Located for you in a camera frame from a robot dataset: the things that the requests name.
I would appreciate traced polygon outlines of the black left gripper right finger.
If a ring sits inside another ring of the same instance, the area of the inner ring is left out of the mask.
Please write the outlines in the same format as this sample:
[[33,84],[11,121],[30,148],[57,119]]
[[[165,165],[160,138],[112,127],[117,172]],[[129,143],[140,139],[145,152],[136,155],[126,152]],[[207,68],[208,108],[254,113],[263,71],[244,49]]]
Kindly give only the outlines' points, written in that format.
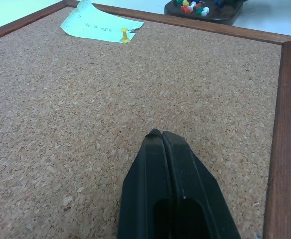
[[173,194],[173,238],[240,238],[217,180],[186,140],[165,131],[163,143]]

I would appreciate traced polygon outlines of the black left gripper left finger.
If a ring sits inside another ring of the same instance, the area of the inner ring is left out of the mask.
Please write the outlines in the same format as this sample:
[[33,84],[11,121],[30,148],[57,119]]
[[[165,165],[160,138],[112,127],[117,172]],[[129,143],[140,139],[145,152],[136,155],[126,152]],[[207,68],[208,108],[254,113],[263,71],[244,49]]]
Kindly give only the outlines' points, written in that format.
[[172,192],[162,134],[153,129],[123,181],[119,239],[168,239]]

